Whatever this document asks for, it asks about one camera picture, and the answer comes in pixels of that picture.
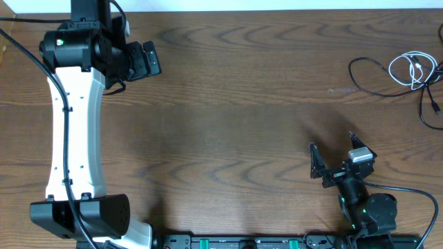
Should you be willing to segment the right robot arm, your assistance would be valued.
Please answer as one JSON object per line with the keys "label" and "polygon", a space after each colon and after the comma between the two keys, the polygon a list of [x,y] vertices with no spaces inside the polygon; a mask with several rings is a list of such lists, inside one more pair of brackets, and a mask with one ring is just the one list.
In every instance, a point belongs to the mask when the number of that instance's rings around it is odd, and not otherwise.
{"label": "right robot arm", "polygon": [[321,178],[324,188],[337,187],[343,216],[351,223],[334,243],[335,248],[393,248],[390,232],[397,227],[397,200],[391,194],[370,194],[363,179],[374,171],[377,154],[355,133],[350,134],[352,149],[340,167],[326,167],[317,146],[309,143],[311,178]]}

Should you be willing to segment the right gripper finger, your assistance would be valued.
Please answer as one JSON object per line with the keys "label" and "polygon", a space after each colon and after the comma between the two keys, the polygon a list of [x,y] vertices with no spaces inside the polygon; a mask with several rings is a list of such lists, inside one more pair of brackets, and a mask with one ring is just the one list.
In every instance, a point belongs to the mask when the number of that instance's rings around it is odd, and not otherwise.
{"label": "right gripper finger", "polygon": [[326,174],[326,165],[323,158],[319,154],[317,146],[311,142],[309,143],[309,155],[311,156],[311,178],[321,178]]}
{"label": "right gripper finger", "polygon": [[360,140],[360,138],[353,132],[350,132],[350,141],[353,149],[360,149],[366,147],[366,144],[364,144]]}

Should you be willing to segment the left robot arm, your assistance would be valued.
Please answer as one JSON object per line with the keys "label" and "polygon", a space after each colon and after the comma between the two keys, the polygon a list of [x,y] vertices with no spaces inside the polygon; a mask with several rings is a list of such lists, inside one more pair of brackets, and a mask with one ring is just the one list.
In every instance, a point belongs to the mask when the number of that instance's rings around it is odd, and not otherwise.
{"label": "left robot arm", "polygon": [[109,195],[101,165],[100,108],[114,85],[161,73],[151,41],[129,43],[115,1],[72,1],[71,18],[39,45],[51,86],[53,152],[45,199],[34,224],[79,248],[154,248],[150,225],[132,216],[125,194]]}

